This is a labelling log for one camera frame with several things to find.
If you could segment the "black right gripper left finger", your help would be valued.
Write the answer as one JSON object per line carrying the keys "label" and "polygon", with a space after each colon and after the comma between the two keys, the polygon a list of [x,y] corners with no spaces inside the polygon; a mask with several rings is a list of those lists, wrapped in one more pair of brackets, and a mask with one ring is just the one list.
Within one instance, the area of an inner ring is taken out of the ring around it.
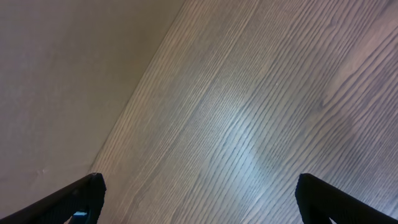
{"label": "black right gripper left finger", "polygon": [[104,205],[103,175],[88,174],[51,195],[1,219],[1,224],[96,224]]}

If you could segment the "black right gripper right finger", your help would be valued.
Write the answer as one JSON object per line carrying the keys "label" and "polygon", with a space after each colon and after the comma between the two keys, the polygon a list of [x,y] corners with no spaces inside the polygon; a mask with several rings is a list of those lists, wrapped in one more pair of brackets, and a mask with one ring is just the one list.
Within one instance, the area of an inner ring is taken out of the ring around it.
{"label": "black right gripper right finger", "polygon": [[396,219],[309,173],[299,175],[295,198],[304,224],[397,224]]}

